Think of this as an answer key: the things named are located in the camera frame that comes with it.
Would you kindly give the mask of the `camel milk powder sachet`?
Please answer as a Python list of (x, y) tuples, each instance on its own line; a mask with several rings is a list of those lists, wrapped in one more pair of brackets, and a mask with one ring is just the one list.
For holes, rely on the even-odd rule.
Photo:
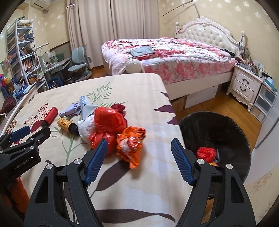
[(97, 105), (91, 104), (90, 100), (86, 96), (80, 97), (80, 107), (83, 121), (87, 119), (90, 115), (92, 115), (95, 109), (98, 107)]

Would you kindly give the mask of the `red bottle with black cap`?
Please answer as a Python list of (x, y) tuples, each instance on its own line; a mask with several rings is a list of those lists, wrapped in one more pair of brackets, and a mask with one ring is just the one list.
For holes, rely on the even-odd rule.
[(58, 115), (58, 109), (56, 107), (52, 107), (52, 109), (48, 112), (48, 114), (43, 119), (41, 127), (42, 128), (49, 127), (57, 115)]

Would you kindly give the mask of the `brown bottle with yellow label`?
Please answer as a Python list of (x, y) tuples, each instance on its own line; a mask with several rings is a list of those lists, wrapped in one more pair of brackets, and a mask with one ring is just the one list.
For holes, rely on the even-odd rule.
[(59, 118), (57, 121), (57, 124), (60, 128), (69, 132), (70, 134), (75, 135), (75, 136), (80, 136), (77, 124), (75, 124), (65, 118)]

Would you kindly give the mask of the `floral tablecloth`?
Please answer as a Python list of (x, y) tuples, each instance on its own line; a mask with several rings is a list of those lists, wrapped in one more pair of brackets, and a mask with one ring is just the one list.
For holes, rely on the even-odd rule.
[[(86, 96), (91, 104), (108, 107), (124, 105), (127, 127), (146, 130), (138, 168), (130, 169), (116, 154), (118, 134), (95, 133), (90, 144), (57, 124), (59, 112), (80, 102)], [(12, 188), (12, 198), (18, 202), (24, 219), (1, 212), (1, 226), (25, 226), (27, 207), (35, 185), (46, 165), (66, 166), (95, 149), (102, 139), (108, 150), (97, 178), (88, 194), (102, 226), (175, 226), (191, 193), (183, 181), (171, 152), (171, 142), (183, 137), (170, 105), (162, 79), (154, 73), (136, 73), (89, 79), (37, 94), (9, 122), (6, 132), (29, 126), (31, 135), (42, 129), (48, 112), (56, 107), (58, 115), (48, 127), (50, 137), (39, 147), (41, 162), (22, 174), (20, 187)], [(71, 221), (76, 214), (70, 204), (69, 186), (63, 184), (66, 206)]]

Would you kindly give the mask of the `red foam fruit net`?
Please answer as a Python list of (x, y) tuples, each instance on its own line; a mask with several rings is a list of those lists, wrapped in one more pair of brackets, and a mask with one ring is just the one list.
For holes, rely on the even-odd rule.
[(201, 147), (196, 152), (197, 158), (203, 159), (209, 164), (214, 162), (216, 155), (217, 155), (216, 150), (214, 148), (208, 148), (208, 147)]

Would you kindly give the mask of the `bed with white headboard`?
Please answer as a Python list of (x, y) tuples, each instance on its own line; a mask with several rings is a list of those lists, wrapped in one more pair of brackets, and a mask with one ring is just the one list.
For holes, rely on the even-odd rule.
[(175, 24), (175, 37), (115, 39), (101, 46), (109, 75), (158, 74), (171, 100), (228, 82), (239, 56), (239, 41), (201, 16)]

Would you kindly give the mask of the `dark red scrap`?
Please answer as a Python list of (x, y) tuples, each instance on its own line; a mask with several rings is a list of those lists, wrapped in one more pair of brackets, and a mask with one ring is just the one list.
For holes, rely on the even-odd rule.
[(111, 106), (112, 109), (115, 109), (118, 113), (120, 113), (123, 117), (125, 116), (125, 106), (120, 103), (115, 103)]

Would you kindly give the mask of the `study desk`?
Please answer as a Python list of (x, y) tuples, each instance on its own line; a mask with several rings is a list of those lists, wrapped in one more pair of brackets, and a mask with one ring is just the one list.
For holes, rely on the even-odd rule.
[(46, 81), (48, 82), (52, 78), (52, 75), (58, 73), (59, 71), (62, 71), (70, 64), (71, 58), (66, 58), (62, 61), (53, 64), (46, 64), (42, 56), (38, 56), (38, 60), (40, 63), (42, 73)]

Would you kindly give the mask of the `translucent plastic drawer unit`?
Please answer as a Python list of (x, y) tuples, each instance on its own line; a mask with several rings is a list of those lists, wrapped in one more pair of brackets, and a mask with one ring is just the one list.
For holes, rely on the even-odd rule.
[(276, 99), (277, 93), (263, 83), (255, 99), (254, 105), (252, 106), (251, 114), (260, 123), (263, 123), (275, 104)]

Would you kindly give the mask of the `white storage box under bed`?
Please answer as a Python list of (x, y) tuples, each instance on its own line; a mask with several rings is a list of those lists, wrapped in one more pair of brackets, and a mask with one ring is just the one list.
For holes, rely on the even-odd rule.
[(217, 90), (218, 85), (188, 95), (185, 109), (213, 99), (216, 96)]

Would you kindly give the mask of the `lavender paper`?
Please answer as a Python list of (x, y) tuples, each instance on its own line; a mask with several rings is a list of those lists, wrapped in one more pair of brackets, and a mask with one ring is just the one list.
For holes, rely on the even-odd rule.
[(66, 110), (59, 112), (59, 116), (61, 118), (63, 117), (69, 118), (75, 115), (80, 115), (80, 113), (81, 113), (80, 103), (76, 102), (70, 105)]

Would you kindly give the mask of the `cardboard box under bed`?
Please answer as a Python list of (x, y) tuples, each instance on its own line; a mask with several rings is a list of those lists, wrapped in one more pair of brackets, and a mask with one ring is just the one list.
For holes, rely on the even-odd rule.
[(172, 104), (175, 114), (184, 109), (186, 99), (187, 99), (187, 96), (183, 96), (183, 97), (171, 100), (171, 104)]

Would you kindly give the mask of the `black trash bin with liner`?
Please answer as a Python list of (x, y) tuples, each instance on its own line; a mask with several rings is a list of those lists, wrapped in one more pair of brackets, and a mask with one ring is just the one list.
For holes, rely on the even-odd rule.
[(251, 148), (245, 133), (231, 118), (201, 111), (184, 117), (179, 126), (186, 149), (195, 154), (202, 147), (215, 149), (217, 165), (232, 164), (245, 181), (251, 166)]

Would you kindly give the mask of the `grey-blue desk chair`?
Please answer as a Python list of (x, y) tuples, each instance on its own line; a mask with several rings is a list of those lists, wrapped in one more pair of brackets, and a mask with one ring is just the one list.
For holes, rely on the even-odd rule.
[(71, 53), (71, 61), (73, 65), (68, 68), (68, 72), (73, 76), (67, 82), (75, 83), (90, 79), (92, 71), (90, 70), (91, 58), (86, 53), (86, 46), (83, 45), (75, 48)]

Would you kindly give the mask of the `orange plastic bag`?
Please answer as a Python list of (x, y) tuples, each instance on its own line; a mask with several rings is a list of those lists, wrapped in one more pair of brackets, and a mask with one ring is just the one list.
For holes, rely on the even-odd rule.
[(130, 169), (136, 169), (140, 165), (140, 153), (146, 130), (138, 127), (127, 127), (116, 137), (116, 154), (129, 163)]

